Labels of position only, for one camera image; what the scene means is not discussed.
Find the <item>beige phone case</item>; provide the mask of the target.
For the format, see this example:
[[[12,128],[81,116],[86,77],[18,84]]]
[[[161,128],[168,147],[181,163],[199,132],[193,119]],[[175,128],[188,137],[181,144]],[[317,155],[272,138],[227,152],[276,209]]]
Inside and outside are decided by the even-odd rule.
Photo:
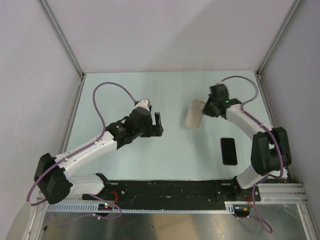
[[[185,125],[190,128],[199,128],[203,118],[203,110],[205,107],[205,102],[202,100],[194,99],[188,110]]]

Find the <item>black phone pink edge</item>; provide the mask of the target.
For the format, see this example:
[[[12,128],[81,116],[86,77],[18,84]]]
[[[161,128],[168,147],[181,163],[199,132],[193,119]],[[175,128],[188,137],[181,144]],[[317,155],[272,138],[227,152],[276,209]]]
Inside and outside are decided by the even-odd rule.
[[[225,166],[236,166],[238,164],[236,143],[233,138],[223,137],[220,139],[222,163]]]

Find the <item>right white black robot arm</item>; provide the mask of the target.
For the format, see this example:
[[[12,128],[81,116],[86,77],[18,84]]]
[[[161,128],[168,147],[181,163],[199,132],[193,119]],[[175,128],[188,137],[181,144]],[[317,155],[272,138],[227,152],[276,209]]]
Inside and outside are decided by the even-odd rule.
[[[227,87],[220,83],[210,87],[202,113],[222,117],[242,130],[251,140],[250,165],[231,182],[230,194],[238,201],[249,195],[252,187],[268,178],[281,179],[292,163],[288,134],[283,127],[267,126],[244,109],[244,103],[229,98]]]

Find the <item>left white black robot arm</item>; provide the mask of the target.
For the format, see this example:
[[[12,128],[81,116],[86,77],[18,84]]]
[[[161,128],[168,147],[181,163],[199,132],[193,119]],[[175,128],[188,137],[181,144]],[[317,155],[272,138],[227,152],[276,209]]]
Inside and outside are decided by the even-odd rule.
[[[57,204],[69,195],[95,195],[107,199],[111,194],[107,178],[102,173],[92,176],[76,176],[76,172],[95,159],[131,144],[136,138],[160,137],[163,134],[161,114],[144,107],[136,107],[129,116],[110,123],[88,143],[69,152],[51,156],[42,155],[34,175],[45,200]]]

